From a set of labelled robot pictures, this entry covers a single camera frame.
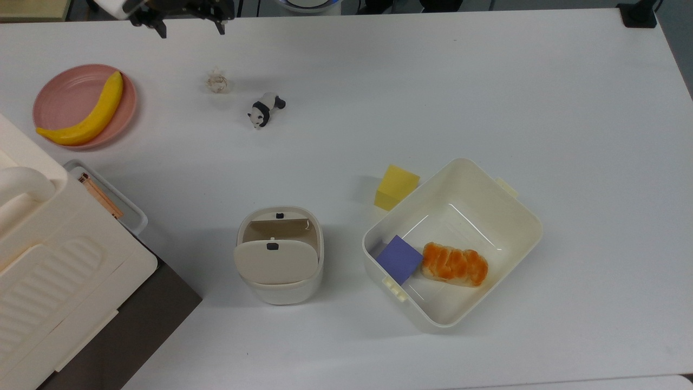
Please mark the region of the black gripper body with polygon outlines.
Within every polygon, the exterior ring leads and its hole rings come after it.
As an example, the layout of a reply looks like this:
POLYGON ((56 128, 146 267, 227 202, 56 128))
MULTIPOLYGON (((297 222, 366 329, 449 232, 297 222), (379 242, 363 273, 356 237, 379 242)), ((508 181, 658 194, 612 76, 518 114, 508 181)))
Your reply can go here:
POLYGON ((159 24, 166 17, 178 14, 217 24, 236 17, 233 1, 124 1, 123 10, 135 25, 159 24))

